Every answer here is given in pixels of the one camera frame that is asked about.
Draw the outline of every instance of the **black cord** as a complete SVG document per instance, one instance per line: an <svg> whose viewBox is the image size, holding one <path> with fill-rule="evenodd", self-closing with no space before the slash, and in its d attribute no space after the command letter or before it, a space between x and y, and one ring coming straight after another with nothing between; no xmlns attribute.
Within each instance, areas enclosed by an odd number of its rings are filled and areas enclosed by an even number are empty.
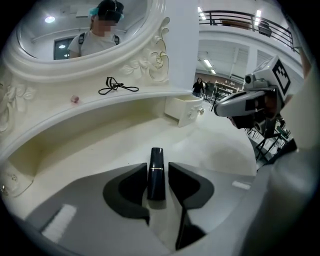
<svg viewBox="0 0 320 256"><path fill-rule="evenodd" d="M98 93L100 95L106 95L106 94L110 93L111 91L116 91L119 87L123 88L123 89L126 89L128 91L131 91L131 92L139 91L138 87L124 86L123 83L121 83L121 82L119 83L119 82L116 81L116 79L114 79L113 77L109 77L109 76L106 78L105 85L106 85L106 88L100 89L98 91Z"/></svg>

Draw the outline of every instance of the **gray t-shirt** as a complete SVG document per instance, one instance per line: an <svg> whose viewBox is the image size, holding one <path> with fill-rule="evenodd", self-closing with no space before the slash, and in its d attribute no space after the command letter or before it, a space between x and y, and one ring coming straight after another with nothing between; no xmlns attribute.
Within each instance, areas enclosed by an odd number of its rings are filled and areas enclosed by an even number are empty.
<svg viewBox="0 0 320 256"><path fill-rule="evenodd" d="M77 35L70 43L68 50L80 54L80 56L86 56L101 52L116 46L115 36L110 33L106 36L97 36L91 31L86 32L84 36L83 44L79 44L79 36Z"/></svg>

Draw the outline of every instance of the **railing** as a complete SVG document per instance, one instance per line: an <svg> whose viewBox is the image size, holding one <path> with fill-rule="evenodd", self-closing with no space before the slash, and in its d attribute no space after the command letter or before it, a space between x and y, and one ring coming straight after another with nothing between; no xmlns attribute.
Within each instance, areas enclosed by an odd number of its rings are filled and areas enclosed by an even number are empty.
<svg viewBox="0 0 320 256"><path fill-rule="evenodd" d="M253 14L230 10L205 10L199 13L199 24L251 30L266 37L274 38L292 51L299 53L293 47L293 38L289 30L266 18L258 18L260 21L258 25L255 25L256 16Z"/></svg>

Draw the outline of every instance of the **white vanity table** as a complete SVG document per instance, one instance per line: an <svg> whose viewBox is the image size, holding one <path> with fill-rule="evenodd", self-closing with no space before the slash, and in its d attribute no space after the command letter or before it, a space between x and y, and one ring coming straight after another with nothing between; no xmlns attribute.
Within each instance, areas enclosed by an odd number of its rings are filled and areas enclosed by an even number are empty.
<svg viewBox="0 0 320 256"><path fill-rule="evenodd" d="M212 112L199 115L202 100L170 83L165 1L149 1L149 9L130 41L78 59L32 59L10 39L2 56L0 163L2 197L16 216L25 219L79 178L148 163L152 147L163 148L165 168L178 162L255 175L245 132ZM107 77L139 91L100 95Z"/></svg>

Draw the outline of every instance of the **mirror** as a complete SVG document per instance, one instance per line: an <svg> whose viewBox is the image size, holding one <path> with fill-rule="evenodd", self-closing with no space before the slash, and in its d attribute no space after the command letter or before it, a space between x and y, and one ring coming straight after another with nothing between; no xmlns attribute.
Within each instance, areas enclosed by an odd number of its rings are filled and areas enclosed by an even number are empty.
<svg viewBox="0 0 320 256"><path fill-rule="evenodd" d="M39 0L17 27L31 57L66 60L130 40L146 20L148 0Z"/></svg>

